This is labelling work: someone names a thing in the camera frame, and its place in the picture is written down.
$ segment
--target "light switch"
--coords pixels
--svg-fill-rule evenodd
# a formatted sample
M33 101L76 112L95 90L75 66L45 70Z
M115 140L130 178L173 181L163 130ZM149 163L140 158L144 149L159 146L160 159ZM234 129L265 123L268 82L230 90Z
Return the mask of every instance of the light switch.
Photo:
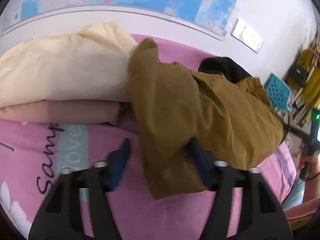
M240 18L238 18L232 36L242 41L245 45L257 53L263 43L261 36L259 36L252 27L250 27L244 20Z

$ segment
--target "pink bedsheet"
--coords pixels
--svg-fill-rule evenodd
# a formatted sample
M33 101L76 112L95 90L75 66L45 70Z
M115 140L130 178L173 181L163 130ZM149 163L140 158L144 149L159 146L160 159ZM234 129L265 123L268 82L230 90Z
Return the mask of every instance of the pink bedsheet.
M196 69L210 55L184 45L156 39L160 58L178 60ZM194 240L201 235L214 193L204 191L153 200L143 176L139 138L130 114L119 124L35 124L0 119L0 198L19 230L28 236L36 212L59 171L65 166L85 169L117 150L124 138L132 152L120 187L109 193L109 201L124 240ZM281 202L289 193L295 168L285 144L259 165ZM87 198L81 195L84 226L91 235ZM229 235L237 231L241 189L234 190Z

